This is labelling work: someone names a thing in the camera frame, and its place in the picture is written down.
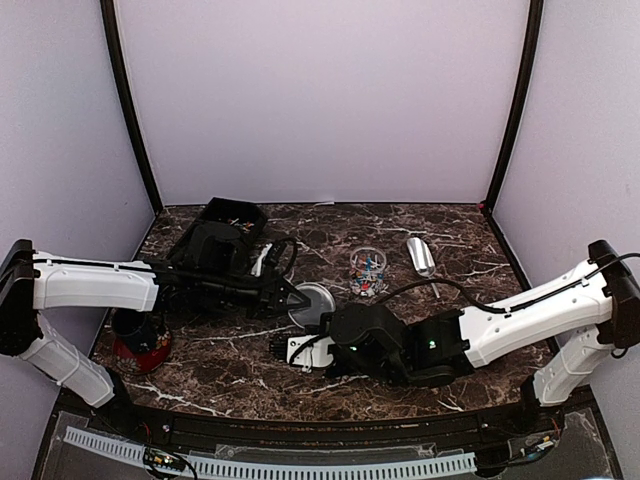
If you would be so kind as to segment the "black bin with lollipops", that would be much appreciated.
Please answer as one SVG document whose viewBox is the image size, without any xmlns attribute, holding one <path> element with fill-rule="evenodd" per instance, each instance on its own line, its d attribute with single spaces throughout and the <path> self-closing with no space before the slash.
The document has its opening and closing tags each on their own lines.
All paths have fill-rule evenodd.
<svg viewBox="0 0 640 480">
<path fill-rule="evenodd" d="M 196 217 L 196 220 L 229 225 L 228 221 L 235 218 L 250 220 L 255 223 L 255 227 L 249 234 L 245 234 L 235 228 L 240 232 L 242 240 L 248 246 L 256 243 L 268 220 L 264 211 L 255 203 L 219 197 L 212 198 Z"/>
</svg>

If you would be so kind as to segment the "clear plastic jar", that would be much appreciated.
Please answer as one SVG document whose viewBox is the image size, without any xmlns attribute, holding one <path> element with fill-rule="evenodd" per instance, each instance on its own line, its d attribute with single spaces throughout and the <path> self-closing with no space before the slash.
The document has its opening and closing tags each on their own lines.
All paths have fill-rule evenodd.
<svg viewBox="0 0 640 480">
<path fill-rule="evenodd" d="M 358 247 L 349 256 L 350 289 L 359 297 L 374 297 L 385 287 L 386 254 L 375 247 Z"/>
</svg>

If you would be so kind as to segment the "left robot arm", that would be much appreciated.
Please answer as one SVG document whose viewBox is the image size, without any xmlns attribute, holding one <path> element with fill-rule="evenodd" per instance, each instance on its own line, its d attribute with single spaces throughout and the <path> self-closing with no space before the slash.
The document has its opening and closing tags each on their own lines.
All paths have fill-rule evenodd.
<svg viewBox="0 0 640 480">
<path fill-rule="evenodd" d="M 107 262 L 74 259 L 16 241 L 1 264 L 1 353 L 30 363 L 57 385 L 101 410 L 120 436 L 141 427 L 140 412 L 117 374 L 90 360 L 44 318 L 47 309 L 116 308 L 129 312 L 245 310 L 273 318 L 311 301 L 276 269 L 280 247 L 266 255 L 260 276 L 222 275 L 168 261 Z"/>
</svg>

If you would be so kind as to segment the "silver metal scoop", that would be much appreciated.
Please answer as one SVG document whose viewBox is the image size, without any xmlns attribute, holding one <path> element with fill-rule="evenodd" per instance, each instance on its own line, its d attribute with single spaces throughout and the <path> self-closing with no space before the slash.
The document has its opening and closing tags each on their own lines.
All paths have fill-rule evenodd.
<svg viewBox="0 0 640 480">
<path fill-rule="evenodd" d="M 406 246 L 416 273 L 425 279 L 433 280 L 436 264 L 427 243 L 418 237 L 411 237 L 406 241 Z"/>
</svg>

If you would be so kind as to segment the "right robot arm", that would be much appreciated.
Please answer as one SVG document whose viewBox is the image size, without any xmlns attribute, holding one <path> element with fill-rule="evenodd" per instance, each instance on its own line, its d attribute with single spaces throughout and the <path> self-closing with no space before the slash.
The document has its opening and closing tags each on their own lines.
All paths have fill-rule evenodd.
<svg viewBox="0 0 640 480">
<path fill-rule="evenodd" d="M 510 413 L 534 432 L 608 355 L 639 343 L 639 284 L 605 240 L 562 276 L 493 305 L 475 303 L 405 324 L 385 305 L 349 304 L 328 320 L 334 364 L 392 385 L 437 388 L 564 332 L 570 338 L 525 384 Z"/>
</svg>

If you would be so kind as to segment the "silver jar lid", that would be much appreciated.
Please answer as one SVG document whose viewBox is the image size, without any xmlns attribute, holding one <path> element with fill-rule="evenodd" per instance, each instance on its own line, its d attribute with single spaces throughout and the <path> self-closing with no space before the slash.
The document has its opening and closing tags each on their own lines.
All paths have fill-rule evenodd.
<svg viewBox="0 0 640 480">
<path fill-rule="evenodd" d="M 301 328 L 318 326 L 324 313 L 335 311 L 334 297 L 325 286 L 315 282 L 304 282 L 296 285 L 295 288 L 310 300 L 308 307 L 291 309 L 288 312 L 289 318 L 297 326 Z"/>
</svg>

